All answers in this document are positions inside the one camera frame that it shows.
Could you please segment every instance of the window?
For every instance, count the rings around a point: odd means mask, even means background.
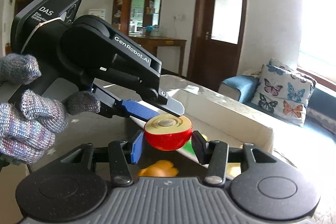
[[[238,44],[243,0],[215,0],[211,39]]]
[[[141,34],[142,18],[145,0],[132,0],[130,23],[128,32],[131,34]]]
[[[336,83],[336,2],[303,0],[298,66]]]

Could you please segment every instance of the cushion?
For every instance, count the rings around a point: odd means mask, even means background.
[[[251,102],[293,124],[303,126],[314,83],[297,72],[263,65]]]
[[[336,135],[336,120],[312,108],[307,108],[307,115],[313,117],[318,124]]]
[[[294,71],[293,69],[291,69],[290,67],[288,67],[286,64],[282,63],[281,61],[279,61],[278,59],[272,58],[268,64],[270,66],[274,66],[274,67],[278,67],[284,70],[288,70],[288,71]]]

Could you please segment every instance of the gray knitted glove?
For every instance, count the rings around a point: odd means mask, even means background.
[[[37,61],[32,56],[10,54],[0,59],[0,81],[27,84],[40,75]],[[20,111],[11,104],[0,104],[0,153],[7,155],[7,161],[14,158],[32,163],[53,145],[55,133],[65,130],[68,113],[98,113],[100,101],[95,94],[80,91],[71,95],[65,106],[57,100],[26,90],[22,95]]]

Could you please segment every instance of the pillow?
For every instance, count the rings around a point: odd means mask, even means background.
[[[274,67],[278,67],[284,70],[288,70],[288,71],[294,71],[292,68],[288,67],[286,64],[282,63],[281,61],[279,61],[278,59],[272,58],[268,64],[270,66],[274,66]]]
[[[251,103],[302,127],[314,87],[297,72],[264,64]]]

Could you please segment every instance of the door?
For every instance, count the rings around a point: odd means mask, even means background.
[[[188,78],[217,91],[235,76],[243,43],[246,0],[196,0]]]
[[[23,8],[28,6],[33,0],[15,0],[14,16],[16,16]]]

